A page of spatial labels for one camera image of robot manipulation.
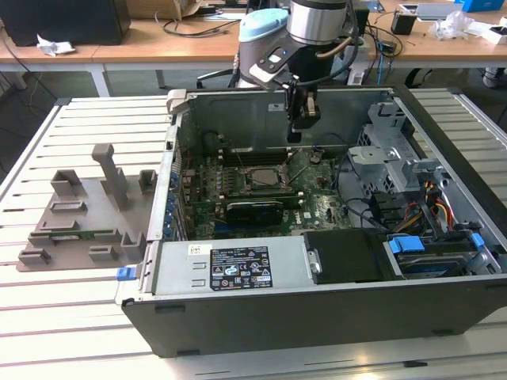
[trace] cardboard box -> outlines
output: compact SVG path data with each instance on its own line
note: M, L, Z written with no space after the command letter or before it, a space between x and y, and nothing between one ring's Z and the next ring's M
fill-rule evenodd
M151 18L158 12L159 19L181 20L194 14L202 0L127 0L131 18Z

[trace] black plastic cover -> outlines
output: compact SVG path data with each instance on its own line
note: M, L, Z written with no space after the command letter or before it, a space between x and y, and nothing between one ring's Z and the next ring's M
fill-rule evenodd
M314 251L322 271L314 282L366 283L396 279L383 243L375 229L313 231L303 234L307 250Z

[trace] motherboard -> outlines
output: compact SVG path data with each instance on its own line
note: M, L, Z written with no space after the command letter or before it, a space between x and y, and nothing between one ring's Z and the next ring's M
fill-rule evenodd
M186 156L181 178L189 240L290 236L351 227L334 186L340 158L324 150Z

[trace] blue latch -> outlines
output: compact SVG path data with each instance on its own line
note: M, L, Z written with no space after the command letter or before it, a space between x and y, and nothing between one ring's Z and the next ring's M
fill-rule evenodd
M118 268L116 272L116 279L118 281L130 281L135 279L135 268L133 267L122 267Z
M393 253L422 252L425 250L421 238L418 236L397 236L389 241Z
M481 249L484 246L484 239L482 238L481 234L475 232L472 234L471 239L475 244L475 248Z

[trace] warning label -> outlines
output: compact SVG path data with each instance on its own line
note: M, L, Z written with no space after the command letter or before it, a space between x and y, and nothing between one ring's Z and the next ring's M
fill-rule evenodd
M210 271L214 291L273 287L268 247L212 249Z

